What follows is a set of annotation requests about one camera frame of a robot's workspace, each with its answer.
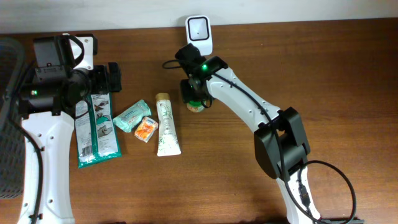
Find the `green lid jar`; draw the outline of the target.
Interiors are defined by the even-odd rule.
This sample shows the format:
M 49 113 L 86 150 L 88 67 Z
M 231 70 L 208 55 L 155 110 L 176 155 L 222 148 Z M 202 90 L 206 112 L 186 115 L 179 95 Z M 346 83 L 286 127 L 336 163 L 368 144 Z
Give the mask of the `green lid jar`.
M 200 113 L 205 109 L 200 101 L 189 101 L 187 103 L 187 108 L 193 113 Z

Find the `teal wet wipes pack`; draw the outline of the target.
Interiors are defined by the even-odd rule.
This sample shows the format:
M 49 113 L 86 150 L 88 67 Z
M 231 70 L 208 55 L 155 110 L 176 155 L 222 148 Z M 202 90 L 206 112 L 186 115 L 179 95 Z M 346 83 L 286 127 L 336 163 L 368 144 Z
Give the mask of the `teal wet wipes pack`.
M 113 123 L 125 133 L 130 133 L 145 116 L 151 116 L 152 112 L 144 100 L 139 100 L 127 110 L 113 118 Z

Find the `green gloves package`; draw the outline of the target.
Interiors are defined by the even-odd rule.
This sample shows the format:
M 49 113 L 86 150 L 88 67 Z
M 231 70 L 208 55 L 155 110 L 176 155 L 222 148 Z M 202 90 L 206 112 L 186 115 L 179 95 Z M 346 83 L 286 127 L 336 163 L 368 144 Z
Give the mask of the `green gloves package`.
M 76 104 L 75 131 L 80 169 L 121 157 L 111 95 L 89 95 Z

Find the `white cosmetic tube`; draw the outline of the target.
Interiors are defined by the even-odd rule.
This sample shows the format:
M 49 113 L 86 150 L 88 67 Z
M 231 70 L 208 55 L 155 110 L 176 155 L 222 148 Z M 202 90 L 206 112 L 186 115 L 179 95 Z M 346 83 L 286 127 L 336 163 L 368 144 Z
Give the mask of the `white cosmetic tube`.
M 181 149 L 175 129 L 170 95 L 168 93 L 158 93 L 155 99 L 159 120 L 157 155 L 159 157 L 180 155 Z

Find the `orange tissue packet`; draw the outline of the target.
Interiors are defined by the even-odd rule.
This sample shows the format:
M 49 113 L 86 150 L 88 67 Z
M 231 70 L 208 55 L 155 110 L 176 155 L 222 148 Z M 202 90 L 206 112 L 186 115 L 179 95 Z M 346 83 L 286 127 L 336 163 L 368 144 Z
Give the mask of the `orange tissue packet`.
M 155 131 L 158 129 L 158 122 L 154 119 L 145 116 L 140 125 L 136 128 L 134 135 L 136 138 L 140 139 L 141 141 L 148 142 Z

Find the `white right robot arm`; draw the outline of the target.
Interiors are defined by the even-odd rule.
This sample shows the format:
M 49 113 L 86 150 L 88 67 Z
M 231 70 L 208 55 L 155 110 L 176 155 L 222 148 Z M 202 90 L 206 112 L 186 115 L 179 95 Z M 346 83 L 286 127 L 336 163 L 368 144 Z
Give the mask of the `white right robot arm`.
M 308 183 L 307 156 L 310 146 L 299 113 L 292 107 L 281 110 L 243 84 L 219 57 L 176 56 L 188 78 L 182 80 L 183 100 L 219 100 L 252 131 L 254 152 L 261 169 L 276 180 L 287 210 L 289 223 L 360 223 L 356 195 L 347 176 L 352 198 L 349 217 L 322 218 L 312 199 Z

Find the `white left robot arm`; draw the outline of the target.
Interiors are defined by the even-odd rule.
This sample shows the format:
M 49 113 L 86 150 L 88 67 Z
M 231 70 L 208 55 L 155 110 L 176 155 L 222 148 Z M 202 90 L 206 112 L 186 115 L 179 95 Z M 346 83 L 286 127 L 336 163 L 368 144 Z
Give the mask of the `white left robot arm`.
M 95 65 L 97 38 L 62 34 L 34 40 L 37 62 L 17 92 L 25 137 L 19 223 L 73 223 L 69 156 L 95 161 L 118 153 L 111 94 L 121 90 L 119 65 Z

